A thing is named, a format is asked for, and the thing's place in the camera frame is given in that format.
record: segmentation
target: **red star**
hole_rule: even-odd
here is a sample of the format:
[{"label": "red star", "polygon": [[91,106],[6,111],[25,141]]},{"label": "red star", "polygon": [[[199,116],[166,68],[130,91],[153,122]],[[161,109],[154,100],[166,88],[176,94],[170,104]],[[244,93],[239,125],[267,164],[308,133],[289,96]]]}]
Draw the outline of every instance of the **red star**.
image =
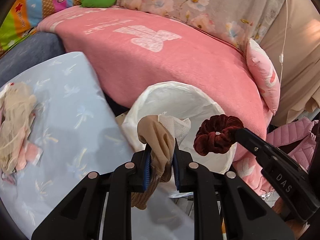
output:
[{"label": "red star", "polygon": [[21,11],[21,7],[22,7],[22,4],[21,3],[19,3],[17,6],[16,6],[16,12],[18,12],[18,11]]}]

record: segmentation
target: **pink blanket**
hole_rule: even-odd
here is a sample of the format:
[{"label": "pink blanket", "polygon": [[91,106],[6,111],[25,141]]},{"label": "pink blanket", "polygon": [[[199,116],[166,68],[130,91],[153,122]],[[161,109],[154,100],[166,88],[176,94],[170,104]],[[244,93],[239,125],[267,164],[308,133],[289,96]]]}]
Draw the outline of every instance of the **pink blanket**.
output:
[{"label": "pink blanket", "polygon": [[[71,7],[47,17],[37,29],[57,33],[68,52],[84,52],[102,89],[123,106],[131,107],[149,85],[183,82],[266,138],[271,112],[244,56],[229,44],[183,23],[121,8]],[[238,146],[234,160],[241,177],[257,193],[264,192],[253,155]]]}]

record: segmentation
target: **hair scrunchie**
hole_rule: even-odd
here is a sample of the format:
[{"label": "hair scrunchie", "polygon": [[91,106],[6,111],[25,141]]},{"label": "hair scrunchie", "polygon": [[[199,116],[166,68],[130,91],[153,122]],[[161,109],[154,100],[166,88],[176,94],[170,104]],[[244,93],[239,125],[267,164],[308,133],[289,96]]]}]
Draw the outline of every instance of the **hair scrunchie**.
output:
[{"label": "hair scrunchie", "polygon": [[243,123],[235,116],[214,115],[203,121],[193,147],[202,156],[209,152],[224,154],[236,143],[235,131],[241,128]]}]

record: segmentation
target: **floral curtain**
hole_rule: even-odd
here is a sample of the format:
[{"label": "floral curtain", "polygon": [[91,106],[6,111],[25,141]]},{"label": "floral curtain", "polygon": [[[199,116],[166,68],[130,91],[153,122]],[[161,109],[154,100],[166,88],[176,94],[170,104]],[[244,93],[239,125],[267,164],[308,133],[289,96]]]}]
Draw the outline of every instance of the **floral curtain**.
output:
[{"label": "floral curtain", "polygon": [[258,43],[285,0],[118,0],[117,5],[169,17],[220,38],[242,51]]}]

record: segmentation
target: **white plastic bag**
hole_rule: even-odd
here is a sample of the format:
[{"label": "white plastic bag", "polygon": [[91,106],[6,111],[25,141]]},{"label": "white plastic bag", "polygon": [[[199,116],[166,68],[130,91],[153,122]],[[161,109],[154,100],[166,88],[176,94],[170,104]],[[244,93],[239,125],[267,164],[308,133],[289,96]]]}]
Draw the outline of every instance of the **white plastic bag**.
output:
[{"label": "white plastic bag", "polygon": [[145,148],[138,139],[138,122],[142,117],[152,114],[165,114],[179,119],[189,118],[191,129],[179,149],[191,153],[195,162],[206,166],[210,171],[224,174],[229,170],[235,156],[236,144],[225,154],[209,153],[207,156],[199,155],[193,148],[196,133],[202,122],[210,119],[212,115],[224,114],[223,109],[200,89],[175,81],[147,87],[135,101],[122,124],[124,134],[136,152]]}]

